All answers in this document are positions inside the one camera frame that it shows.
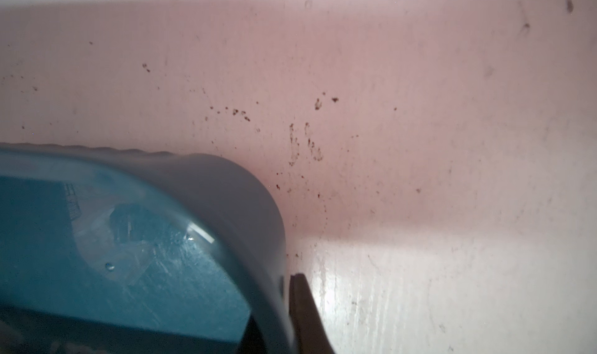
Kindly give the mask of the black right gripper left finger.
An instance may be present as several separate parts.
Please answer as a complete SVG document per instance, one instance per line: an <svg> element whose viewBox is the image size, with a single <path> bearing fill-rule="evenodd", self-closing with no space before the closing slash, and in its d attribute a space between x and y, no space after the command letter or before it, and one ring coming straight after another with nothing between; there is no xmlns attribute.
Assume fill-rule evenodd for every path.
<svg viewBox="0 0 597 354"><path fill-rule="evenodd" d="M266 354L267 348L261 331L253 316L250 316L241 341L237 346L237 354Z"/></svg>

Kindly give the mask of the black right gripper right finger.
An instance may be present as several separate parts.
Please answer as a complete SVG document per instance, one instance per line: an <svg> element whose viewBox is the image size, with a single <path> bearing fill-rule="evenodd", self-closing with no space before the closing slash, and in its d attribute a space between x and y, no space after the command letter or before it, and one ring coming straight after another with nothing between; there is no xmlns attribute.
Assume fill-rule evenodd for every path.
<svg viewBox="0 0 597 354"><path fill-rule="evenodd" d="M302 273L290 277L289 314L295 329L300 353L334 354L334 349L326 335L315 305L308 280Z"/></svg>

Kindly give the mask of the dark teal storage box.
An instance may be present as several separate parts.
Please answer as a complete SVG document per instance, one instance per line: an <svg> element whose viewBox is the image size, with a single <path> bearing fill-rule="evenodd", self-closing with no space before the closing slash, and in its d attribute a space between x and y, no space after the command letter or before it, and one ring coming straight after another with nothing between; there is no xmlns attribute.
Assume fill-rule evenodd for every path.
<svg viewBox="0 0 597 354"><path fill-rule="evenodd" d="M253 316L295 353L285 229L238 164L1 146L1 351L237 353Z"/></svg>

